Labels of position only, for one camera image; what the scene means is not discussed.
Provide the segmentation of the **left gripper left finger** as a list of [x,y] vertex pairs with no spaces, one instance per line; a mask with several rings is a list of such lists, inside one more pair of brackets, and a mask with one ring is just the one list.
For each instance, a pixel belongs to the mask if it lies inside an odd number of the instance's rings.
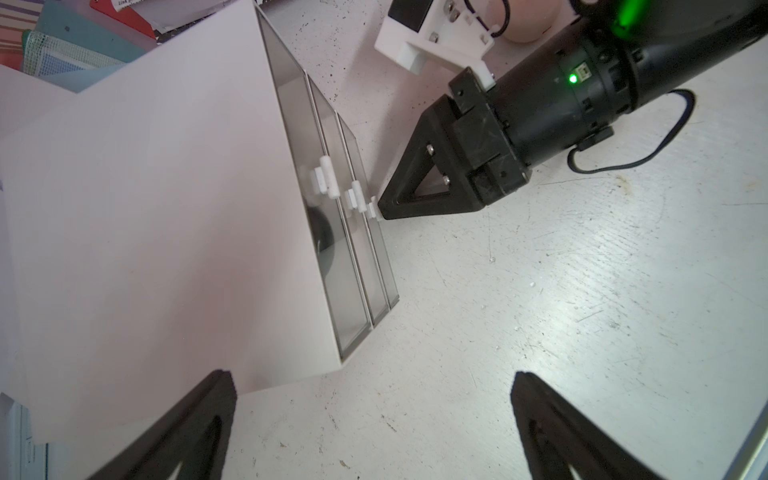
[[237,392],[230,372],[215,370],[93,479],[220,479]]

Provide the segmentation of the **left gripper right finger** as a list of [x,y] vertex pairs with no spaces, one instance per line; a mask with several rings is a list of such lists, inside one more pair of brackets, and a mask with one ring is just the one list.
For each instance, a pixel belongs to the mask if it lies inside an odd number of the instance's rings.
[[517,372],[510,400],[532,478],[659,477],[537,375]]

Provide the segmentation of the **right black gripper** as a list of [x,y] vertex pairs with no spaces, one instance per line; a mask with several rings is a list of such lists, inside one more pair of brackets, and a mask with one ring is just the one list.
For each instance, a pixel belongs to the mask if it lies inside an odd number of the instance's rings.
[[479,211],[526,186],[530,168],[470,68],[419,117],[378,201],[387,220]]

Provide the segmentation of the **white three-drawer box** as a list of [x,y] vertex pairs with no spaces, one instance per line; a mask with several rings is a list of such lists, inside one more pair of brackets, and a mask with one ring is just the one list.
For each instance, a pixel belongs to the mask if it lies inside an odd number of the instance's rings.
[[356,138],[237,1],[1,142],[40,443],[340,369],[398,302]]

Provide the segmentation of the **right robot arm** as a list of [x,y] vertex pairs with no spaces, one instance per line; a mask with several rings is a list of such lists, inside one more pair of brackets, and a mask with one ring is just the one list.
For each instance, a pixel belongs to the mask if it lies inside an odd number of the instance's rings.
[[576,1],[575,20],[501,77],[484,62],[495,33],[451,1],[396,1],[377,49],[412,72],[454,72],[420,116],[378,207],[389,220],[475,212],[525,186],[532,169],[610,137],[621,116],[767,34],[763,1]]

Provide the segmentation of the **teal books stack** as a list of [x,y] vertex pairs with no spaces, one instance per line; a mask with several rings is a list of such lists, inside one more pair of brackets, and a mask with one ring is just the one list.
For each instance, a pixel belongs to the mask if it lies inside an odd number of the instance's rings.
[[111,1],[3,1],[1,71],[79,93],[154,47],[149,25]]

